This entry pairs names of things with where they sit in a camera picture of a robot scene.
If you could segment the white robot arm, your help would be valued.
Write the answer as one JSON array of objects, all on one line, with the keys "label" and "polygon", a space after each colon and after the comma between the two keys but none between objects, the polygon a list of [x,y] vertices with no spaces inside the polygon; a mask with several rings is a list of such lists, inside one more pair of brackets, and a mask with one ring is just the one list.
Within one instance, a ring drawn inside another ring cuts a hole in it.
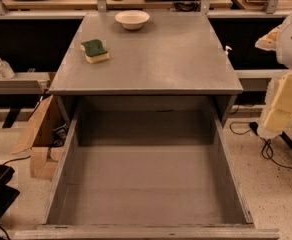
[{"label": "white robot arm", "polygon": [[292,121],[292,12],[277,27],[259,38],[255,47],[275,51],[276,59],[289,71],[268,84],[265,107],[259,119],[257,133],[263,138],[275,138]]}]

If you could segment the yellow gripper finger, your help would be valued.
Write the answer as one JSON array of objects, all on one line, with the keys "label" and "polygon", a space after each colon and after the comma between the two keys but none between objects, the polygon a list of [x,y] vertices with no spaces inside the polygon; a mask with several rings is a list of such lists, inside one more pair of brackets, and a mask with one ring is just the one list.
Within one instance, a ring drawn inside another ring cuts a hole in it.
[{"label": "yellow gripper finger", "polygon": [[278,88],[270,103],[270,110],[262,124],[263,128],[273,133],[285,130],[292,120],[292,71],[278,80]]},{"label": "yellow gripper finger", "polygon": [[279,27],[273,28],[270,32],[268,32],[256,41],[255,47],[265,51],[275,51],[278,32]]}]

